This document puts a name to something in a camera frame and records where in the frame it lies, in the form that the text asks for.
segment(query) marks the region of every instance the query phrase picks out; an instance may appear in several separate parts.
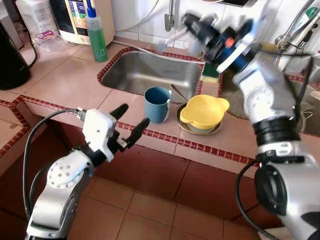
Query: stainless steel sink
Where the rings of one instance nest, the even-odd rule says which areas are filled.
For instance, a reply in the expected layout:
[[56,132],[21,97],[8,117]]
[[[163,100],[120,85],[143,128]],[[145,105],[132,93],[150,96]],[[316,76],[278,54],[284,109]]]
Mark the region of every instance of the stainless steel sink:
[[[244,112],[244,97],[240,89],[238,89],[232,82],[233,75],[230,72],[223,74],[221,98],[225,98],[230,102],[229,113],[239,117],[248,119]],[[297,93],[300,92],[302,83],[298,81],[292,81],[292,84]],[[311,112],[312,116],[306,120],[304,129],[305,134],[310,134],[320,137],[320,101],[310,96],[310,93],[315,89],[311,86],[307,86],[304,97],[301,103],[301,112]]]
[[[201,68],[196,63],[163,59],[145,52],[123,54],[102,77],[106,87],[143,95],[154,86],[170,89],[170,84],[187,98],[192,98],[200,78]],[[172,93],[174,103],[185,101]]]

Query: faucet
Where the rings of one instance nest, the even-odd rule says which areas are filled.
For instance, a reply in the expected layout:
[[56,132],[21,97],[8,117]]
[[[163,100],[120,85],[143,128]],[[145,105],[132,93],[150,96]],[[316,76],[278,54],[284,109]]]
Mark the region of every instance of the faucet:
[[171,28],[175,25],[174,4],[174,0],[169,0],[169,14],[164,15],[164,28],[167,32],[170,32]]
[[274,43],[277,45],[281,53],[287,51],[290,46],[301,50],[310,39],[313,31],[318,27],[317,22],[320,19],[319,8],[304,25],[298,25],[302,16],[314,1],[315,0],[308,0],[295,16],[287,31],[275,39]]

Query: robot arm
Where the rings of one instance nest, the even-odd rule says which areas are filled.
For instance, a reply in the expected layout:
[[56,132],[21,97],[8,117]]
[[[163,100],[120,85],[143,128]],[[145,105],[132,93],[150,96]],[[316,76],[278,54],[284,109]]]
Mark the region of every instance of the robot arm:
[[[295,240],[320,239],[320,168],[296,130],[297,99],[284,74],[262,53],[249,47],[268,13],[267,1],[257,3],[260,10],[238,31],[228,27],[220,33],[188,13],[182,20],[203,44],[205,60],[216,65],[218,72],[228,69],[235,73],[233,83],[243,93],[244,111],[254,127],[258,145],[256,161],[260,168],[254,177],[258,201],[281,219]],[[251,224],[273,237],[252,221]]]
[[96,168],[105,161],[111,162],[118,150],[131,148],[149,125],[150,120],[145,118],[127,139],[119,138],[116,122],[127,109],[127,104],[110,114],[97,109],[78,109],[77,116],[84,121],[82,132],[87,145],[74,149],[50,166],[46,186],[29,219],[25,240],[67,238],[81,192]]

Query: blue mug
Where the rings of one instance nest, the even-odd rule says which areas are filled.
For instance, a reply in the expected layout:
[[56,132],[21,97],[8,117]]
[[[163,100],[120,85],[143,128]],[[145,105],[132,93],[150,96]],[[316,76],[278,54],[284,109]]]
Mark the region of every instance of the blue mug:
[[154,86],[144,93],[144,112],[154,124],[164,122],[170,111],[171,90],[162,86]]

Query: black kettle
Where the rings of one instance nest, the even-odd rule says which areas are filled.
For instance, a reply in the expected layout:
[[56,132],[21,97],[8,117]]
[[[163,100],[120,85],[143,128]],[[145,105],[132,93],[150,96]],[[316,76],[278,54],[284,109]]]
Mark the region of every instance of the black kettle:
[[0,90],[14,89],[30,78],[30,69],[0,22]]

